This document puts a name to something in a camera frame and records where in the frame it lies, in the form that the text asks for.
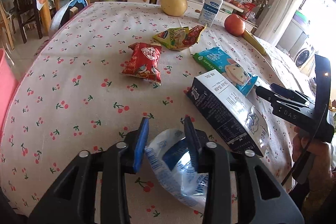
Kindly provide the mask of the person right hand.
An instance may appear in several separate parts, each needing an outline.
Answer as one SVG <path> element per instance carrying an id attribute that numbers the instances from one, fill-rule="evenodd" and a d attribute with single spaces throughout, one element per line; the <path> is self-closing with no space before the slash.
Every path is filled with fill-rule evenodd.
<path id="1" fill-rule="evenodd" d="M 302 130 L 295 127 L 297 133 L 293 138 L 292 159 L 296 162 L 309 142 L 308 137 L 300 137 Z M 335 185 L 335 172 L 331 171 L 331 146 L 329 143 L 313 139 L 310 142 L 307 152 L 314 155 L 313 165 L 308 174 L 309 196 L 328 196 Z"/>

